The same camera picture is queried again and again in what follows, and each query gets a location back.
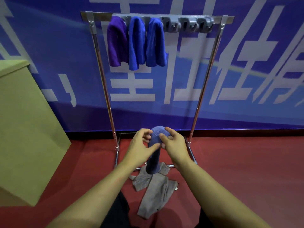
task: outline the wall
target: wall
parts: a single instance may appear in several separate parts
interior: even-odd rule
[[[304,128],[303,8],[304,0],[0,0],[0,58],[31,62],[66,131],[107,131],[92,37],[80,11],[233,15],[196,129]],[[168,65],[130,72],[126,64],[109,67],[106,26],[98,32],[116,129],[190,129],[216,29],[166,33]]]

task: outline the gray towel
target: gray towel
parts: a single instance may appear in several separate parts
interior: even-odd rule
[[[170,168],[164,162],[160,164],[160,170],[159,170],[160,174],[167,175],[169,173],[169,170]],[[129,178],[133,181],[133,186],[135,187],[136,192],[138,192],[148,187],[152,176],[153,176],[152,174],[148,174],[146,172],[146,165],[144,165],[140,169],[138,176],[131,175]]]
[[[137,192],[148,187],[138,209],[139,216],[148,219],[152,214],[161,210],[173,194],[178,183],[165,176],[169,170],[170,168],[162,162],[160,170],[156,174],[148,174],[146,165],[144,165],[138,176],[130,176]]]
[[[141,201],[137,214],[148,219],[152,214],[161,210],[168,202],[177,186],[177,181],[169,180],[167,176],[160,173],[154,174]]]

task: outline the black pants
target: black pants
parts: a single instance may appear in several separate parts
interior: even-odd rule
[[[100,228],[131,228],[129,221],[129,204],[122,192],[119,192]],[[200,220],[195,228],[214,228],[201,208]]]

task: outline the metal frame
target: metal frame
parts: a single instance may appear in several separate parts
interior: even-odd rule
[[[154,17],[155,18],[155,17],[157,17],[157,18],[162,18],[162,19],[163,18],[173,18],[173,19],[178,19],[178,21],[180,19],[184,19],[184,18],[188,18],[188,19],[191,19],[191,20],[194,19],[196,21],[198,19],[203,19],[203,18],[208,17],[208,18],[211,18],[213,20],[213,24],[219,24],[219,28],[218,28],[218,31],[217,31],[216,38],[214,40],[210,60],[209,60],[209,63],[208,63],[204,83],[203,83],[203,86],[202,86],[201,94],[199,96],[199,101],[198,101],[198,104],[197,104],[195,116],[194,116],[194,119],[193,119],[191,131],[190,131],[190,136],[189,136],[189,139],[184,137],[188,152],[190,154],[190,157],[197,164],[196,159],[195,159],[195,157],[193,155],[193,152],[191,150],[191,147],[190,147],[191,139],[192,139],[193,132],[194,132],[194,129],[195,129],[195,125],[196,125],[196,122],[197,122],[199,111],[200,111],[200,108],[202,106],[202,101],[203,101],[206,85],[207,85],[207,82],[208,82],[208,79],[209,79],[209,75],[210,75],[210,72],[211,72],[211,68],[212,68],[212,65],[213,65],[213,62],[214,62],[216,52],[218,50],[218,45],[219,45],[219,43],[222,39],[222,33],[223,33],[223,30],[224,30],[224,27],[225,27],[226,24],[232,24],[233,23],[234,16],[226,16],[226,15],[224,15],[224,16],[153,15],[153,14],[144,15],[144,14],[121,14],[121,13],[97,13],[97,12],[89,12],[89,11],[81,12],[81,16],[82,16],[83,21],[87,21],[89,23],[90,31],[91,31],[92,38],[93,38],[93,43],[94,43],[94,48],[95,48],[95,52],[96,52],[99,72],[100,72],[100,76],[101,76],[102,86],[103,86],[103,90],[104,90],[104,94],[105,94],[105,100],[106,100],[106,104],[107,104],[107,108],[108,108],[108,113],[109,113],[112,133],[113,133],[113,139],[115,141],[115,150],[116,150],[115,167],[118,164],[118,155],[119,155],[119,149],[120,149],[119,145],[120,145],[121,135],[131,134],[131,133],[121,133],[118,138],[117,138],[117,135],[116,135],[114,120],[113,120],[113,115],[112,115],[112,110],[111,110],[111,104],[110,104],[110,98],[109,98],[109,94],[108,94],[108,90],[107,90],[107,83],[106,83],[106,78],[105,78],[103,65],[102,65],[102,60],[101,60],[101,54],[100,54],[99,45],[98,45],[97,30],[96,30],[95,21],[110,21],[112,16],[119,16],[119,17],[124,17],[124,18],[125,17],[127,17],[127,18],[132,17],[132,16],[139,16],[139,17],[142,17],[142,18],[146,18],[146,17],[149,17],[149,18]],[[171,167],[171,168],[174,167],[173,164],[169,164],[167,166]],[[138,168],[135,169],[135,171],[139,171],[140,169],[141,169],[141,167],[138,167]]]

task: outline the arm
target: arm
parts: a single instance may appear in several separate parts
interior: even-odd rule
[[[146,148],[152,130],[141,129],[132,139],[123,161],[103,180],[66,208],[47,228],[99,228],[120,189],[135,168],[142,165],[159,148],[159,143]]]
[[[169,127],[166,130],[172,136],[160,134],[163,148],[215,227],[270,227],[191,160],[182,135]]]

